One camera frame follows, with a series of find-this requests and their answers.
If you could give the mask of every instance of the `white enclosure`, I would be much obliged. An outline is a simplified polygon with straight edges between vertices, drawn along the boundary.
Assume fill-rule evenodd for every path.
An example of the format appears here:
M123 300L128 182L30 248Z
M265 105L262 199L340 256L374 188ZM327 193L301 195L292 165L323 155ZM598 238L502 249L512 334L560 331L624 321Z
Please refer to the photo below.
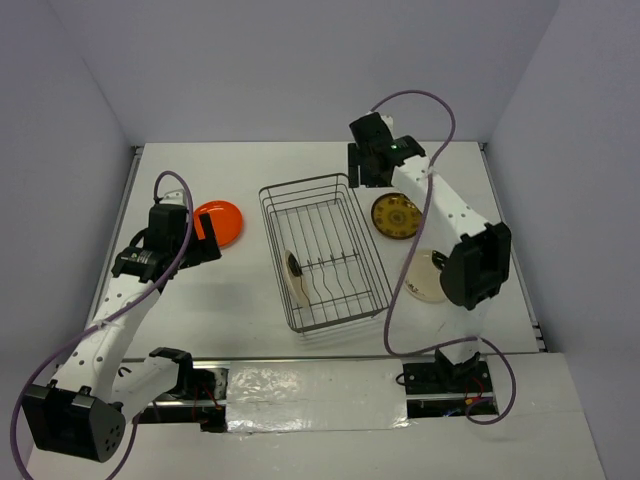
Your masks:
M424 88L456 140L488 142L545 339L607 477L636 475L637 2L5 0L0 39L5 432L23 379L86 319L132 145L347 140L377 100ZM427 101L388 113L446 135Z

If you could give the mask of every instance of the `wire rack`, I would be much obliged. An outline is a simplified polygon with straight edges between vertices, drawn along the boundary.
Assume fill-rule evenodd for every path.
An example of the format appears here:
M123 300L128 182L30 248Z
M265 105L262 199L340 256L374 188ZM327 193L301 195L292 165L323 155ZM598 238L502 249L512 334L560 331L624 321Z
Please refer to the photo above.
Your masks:
M348 181L338 173L260 190L282 305L295 332L373 317L389 306L389 280ZM282 260L285 250L301 267L308 306L300 306L289 291Z

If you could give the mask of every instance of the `purple cable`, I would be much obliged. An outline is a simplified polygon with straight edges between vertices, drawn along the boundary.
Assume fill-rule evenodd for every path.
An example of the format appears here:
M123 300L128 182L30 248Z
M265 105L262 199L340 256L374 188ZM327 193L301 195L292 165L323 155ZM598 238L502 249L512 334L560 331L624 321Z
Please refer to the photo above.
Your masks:
M137 305L139 305L149 295L151 295L151 293L154 290L156 290L157 288L163 286L169 280L170 276L175 272L175 270L180 266L180 262L182 261L182 257L184 257L184 254L187 251L187 247L189 246L189 241L191 240L191 231L192 231L192 227L193 227L193 198L191 196L191 191L189 190L189 186L187 185L187 183L184 181L184 179L180 175L178 175L177 173L172 172L170 170L166 170L166 171L162 172L160 175L158 175L158 178L156 179L156 183L155 183L155 185L153 187L153 198L154 198L154 200L156 202L159 201L158 187L160 186L161 180L164 177L166 177L167 175L169 175L171 177L174 177L176 180L178 180L178 182L180 182L180 184L182 185L182 188L184 188L185 195L187 197L187 208L188 208L187 233L185 235L184 241L182 242L182 246L180 247L180 250L178 251L178 254L176 255L176 258L174 258L173 261L171 262L171 264L169 265L169 268L167 268L167 270L160 276L160 278L158 278L158 280L156 282L154 282L152 285L150 285L149 288L140 297L138 297L136 300L134 300L133 302L129 303L128 305L125 305L124 307L122 307L117 312L112 313L107 318L105 318L103 320L103 323L110 323L110 322L114 321L115 319L119 318L120 316L124 315L129 310L131 310L132 308L135 308ZM22 399L24 398L24 395L27 392L27 389L29 388L29 386L33 382L35 382L36 378L38 378L38 375L40 375L42 373L42 371L50 363L52 363L56 358L58 358L58 356L60 356L64 352L66 352L71 347L75 347L83 338L88 337L89 335L92 335L93 333L95 333L98 329L99 329L99 327L97 325L94 325L94 326L92 326L90 328L87 328L86 330L84 330L84 331L80 332L79 334L77 334L75 337L73 337L71 340L69 340L67 343L65 343L62 347L60 347L58 350L53 352L51 355L49 355L35 369L35 371L31 374L31 376L27 379L24 387L22 387L22 390L20 391L20 394L18 395L18 399L16 400L16 404L13 407L13 413L11 415L11 425L9 427L10 428L9 437L10 437L10 443L11 443L11 453L13 454L13 460L14 460L16 466L18 467L18 470L20 470L20 473L22 474L22 477L25 480L34 480L34 479L29 474L29 472L27 471L27 467L25 466L24 462L22 461L22 457L20 456L20 450L18 449L17 427L18 427L18 418L20 416L20 408L21 408L21 405L22 405ZM139 420L139 415L136 416L132 421L133 429L131 430L131 438L129 439L129 445L127 446L127 450L125 451L124 456L122 457L122 460L120 460L120 463L118 464L116 469L111 473L111 475L109 475L107 477L107 480L112 480L120 472L120 470L124 466L125 462L129 458L129 454L131 453L131 449L133 448L133 442L134 442L134 440L136 438L136 431L137 431L137 428L138 428L138 420Z
M451 143L451 140L453 140L454 134L456 133L456 117L455 117L451 107L447 104L447 102L442 100L437 95L434 95L433 93L427 92L425 90L401 90L399 92L393 93L393 94L389 95L388 97L383 98L378 103L376 103L371 108L371 111L375 112L378 108L380 108L381 105L383 105L384 103L388 102L392 98L396 98L396 97L399 97L401 95L409 95L409 94L423 95L425 97L429 97L429 98L435 100L440 105L442 105L442 107L444 107L444 109L449 114L449 118L451 120L451 129L449 130L449 135L447 135L447 138L445 139L445 141L442 143L442 145L440 145L440 148L438 148L438 150L436 150L436 153L433 154L433 157L431 157L431 160L429 161L429 166L428 166L428 169L427 169L427 198L425 199L424 207L422 209L422 217L420 218L420 225L418 226L418 230L416 232L416 235L415 235L415 237L413 239L413 242L411 243L411 248L409 249L409 253L407 254L407 258L405 259L404 264L402 265L402 270L400 271L400 278L398 278L398 283L396 283L396 286L395 286L395 288L393 290L393 295L391 296L391 301L389 302L389 309L387 310L387 316L386 316L386 318L384 320L384 335L383 335L384 348L387 351L387 353L389 353L389 355L393 355L394 357L413 357L413 356L417 356L417 355L423 355L425 353L432 352L432 351L440 349L440 348L448 347L448 346L451 346L451 345L456 345L458 343L475 342L478 339L480 339L482 342L484 342L489 347L491 347L491 349L494 352L496 352L496 354L500 357L500 359L503 361L505 367L507 368L507 371L509 372L509 377L511 379L511 397L509 399L509 402L508 402L507 406L503 410L503 412L500 415L498 415L496 418L492 418L491 420L486 420L486 421L485 420L475 420L470 415L471 409L473 407L475 407L476 405L478 405L480 403L486 403L486 402L491 401L491 399L489 399L489 398L480 399L480 400L472 403L471 405L469 405L467 407L466 411L465 411L465 415L471 422L476 423L478 425L492 425L494 423L499 422L500 420L502 420L504 417L506 417L509 414L509 412L513 408L513 404L516 401L516 394L517 394L516 376L515 376L515 374L513 372L513 368L511 368L511 365L509 364L509 360L507 360L507 357L492 342L490 342L489 340L487 340L485 338L482 338L482 337L464 337L464 338L457 338L455 340L450 340L448 342L439 343L437 345L432 345L431 347L421 348L419 350L414 350L413 352L406 352L406 353L395 352L391 348L391 344L389 343L389 331L391 329L391 317L393 315L393 311L395 310L396 303L398 302L398 297L400 296L400 290L402 289L402 284L404 282L405 277L407 276L407 272L409 271L409 266L411 265L411 260L413 260L413 256L415 255L416 249L418 248L418 243L420 241L420 237L422 236L422 232L423 232L424 227L425 227L425 225L427 223L427 215L429 214L429 207L431 206L431 198L433 196L433 172L432 172L432 167L435 165L436 161L438 160L438 158L440 157L440 154L444 151L444 149L449 146L449 144Z

